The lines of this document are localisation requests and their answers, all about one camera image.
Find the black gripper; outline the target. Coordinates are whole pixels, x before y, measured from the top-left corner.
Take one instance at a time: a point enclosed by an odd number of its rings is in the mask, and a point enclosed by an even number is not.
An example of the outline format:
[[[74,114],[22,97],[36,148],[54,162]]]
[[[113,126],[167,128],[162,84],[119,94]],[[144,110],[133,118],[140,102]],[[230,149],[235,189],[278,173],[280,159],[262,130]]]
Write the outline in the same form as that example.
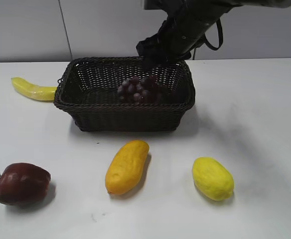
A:
[[[168,18],[155,35],[137,44],[138,55],[143,57],[142,69],[148,71],[154,65],[189,58],[191,49],[209,28],[209,21],[192,15]]]

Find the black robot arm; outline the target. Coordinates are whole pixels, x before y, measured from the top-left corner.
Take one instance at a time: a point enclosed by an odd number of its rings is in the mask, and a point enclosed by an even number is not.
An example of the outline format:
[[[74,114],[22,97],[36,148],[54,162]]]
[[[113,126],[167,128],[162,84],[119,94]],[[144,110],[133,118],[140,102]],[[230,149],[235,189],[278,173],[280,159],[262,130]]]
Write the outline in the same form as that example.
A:
[[[231,9],[242,6],[287,8],[291,0],[145,0],[143,9],[163,10],[167,19],[158,32],[140,41],[138,55],[143,59],[142,68],[148,70],[156,65],[169,65],[187,60],[198,47],[205,44],[218,50],[223,44],[223,29],[220,18]],[[206,31],[216,25],[219,46],[211,45]]]

